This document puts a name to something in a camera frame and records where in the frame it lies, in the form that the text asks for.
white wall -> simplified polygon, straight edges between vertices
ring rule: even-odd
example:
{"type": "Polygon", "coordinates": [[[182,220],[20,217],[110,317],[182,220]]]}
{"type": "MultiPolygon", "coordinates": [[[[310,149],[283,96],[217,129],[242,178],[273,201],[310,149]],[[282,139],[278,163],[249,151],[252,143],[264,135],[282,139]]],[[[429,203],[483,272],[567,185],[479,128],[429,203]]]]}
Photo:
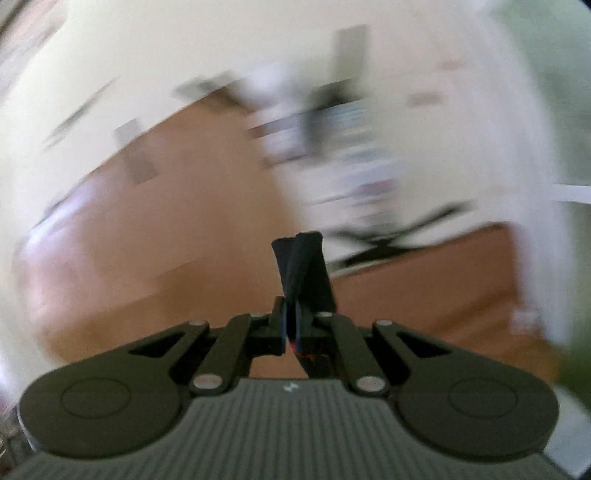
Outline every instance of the white wall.
{"type": "MultiPolygon", "coordinates": [[[[182,108],[170,95],[178,83],[285,58],[301,60],[321,83],[329,79],[334,30],[360,23],[372,27],[368,85],[376,126],[405,164],[399,218],[408,222],[446,202],[474,201],[467,215],[413,240],[435,242],[487,221],[531,223],[522,201],[528,191],[511,168],[519,148],[529,147],[508,141],[512,125],[498,107],[513,100],[496,88],[497,78],[491,80],[500,66],[483,61],[490,52],[474,42],[482,32],[467,28],[473,21],[453,0],[71,2],[65,24],[3,108],[11,127],[14,238],[116,151],[116,127],[139,117],[148,128],[182,108]],[[46,150],[52,129],[113,78],[88,116],[46,150]],[[422,92],[438,92],[442,101],[411,108],[408,96],[422,92]]],[[[277,170],[282,179],[287,173],[277,170]]],[[[322,185],[303,190],[306,176],[299,180],[288,186],[292,192],[306,191],[310,201],[325,193],[322,185]]],[[[306,208],[303,216],[305,228],[342,218],[334,206],[306,208]]]]}
{"type": "Polygon", "coordinates": [[[14,228],[14,168],[7,156],[9,123],[0,112],[0,397],[14,402],[37,376],[56,363],[46,356],[24,321],[11,275],[14,228]]]}

circular pad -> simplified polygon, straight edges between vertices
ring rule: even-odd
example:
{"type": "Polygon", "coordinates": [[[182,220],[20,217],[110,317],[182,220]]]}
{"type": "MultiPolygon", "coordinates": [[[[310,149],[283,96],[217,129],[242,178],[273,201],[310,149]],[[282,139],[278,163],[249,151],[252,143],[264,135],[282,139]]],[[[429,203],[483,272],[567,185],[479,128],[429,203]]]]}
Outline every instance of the circular pad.
{"type": "Polygon", "coordinates": [[[544,382],[467,353],[422,359],[397,407],[422,441],[476,461],[542,451],[558,418],[558,402],[544,382]]]}
{"type": "Polygon", "coordinates": [[[178,388],[154,359],[109,352],[36,380],[18,407],[37,449],[97,459],[133,452],[167,433],[178,388]]]}
{"type": "Polygon", "coordinates": [[[121,411],[131,400],[129,388],[108,378],[75,383],[66,390],[61,404],[72,415],[84,419],[102,419],[121,411]]]}
{"type": "Polygon", "coordinates": [[[449,401],[460,413],[475,419],[497,419],[517,406],[517,394],[498,380],[462,380],[449,391],[449,401]]]}

metal pin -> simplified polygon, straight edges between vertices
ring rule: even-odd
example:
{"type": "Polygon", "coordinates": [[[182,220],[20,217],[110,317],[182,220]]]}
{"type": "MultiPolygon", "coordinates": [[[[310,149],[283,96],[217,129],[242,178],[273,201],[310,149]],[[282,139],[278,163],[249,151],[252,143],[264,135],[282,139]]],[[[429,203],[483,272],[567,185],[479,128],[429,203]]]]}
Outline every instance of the metal pin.
{"type": "Polygon", "coordinates": [[[367,392],[367,393],[377,393],[382,391],[386,386],[386,382],[381,379],[380,377],[372,377],[367,375],[365,377],[361,377],[355,382],[355,385],[358,389],[367,392]]]}
{"type": "Polygon", "coordinates": [[[223,378],[215,374],[203,374],[193,378],[193,385],[199,390],[215,390],[222,384],[223,378]]]}

ribbed gray surface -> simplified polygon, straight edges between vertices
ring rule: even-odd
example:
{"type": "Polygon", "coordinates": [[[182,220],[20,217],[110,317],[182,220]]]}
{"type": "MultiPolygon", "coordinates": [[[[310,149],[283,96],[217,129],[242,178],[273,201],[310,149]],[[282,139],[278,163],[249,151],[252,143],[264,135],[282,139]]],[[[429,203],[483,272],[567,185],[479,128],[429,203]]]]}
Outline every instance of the ribbed gray surface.
{"type": "Polygon", "coordinates": [[[338,380],[242,380],[220,398],[194,401],[150,447],[109,460],[41,453],[11,480],[566,480],[542,456],[480,465],[416,441],[380,400],[338,380]]]}

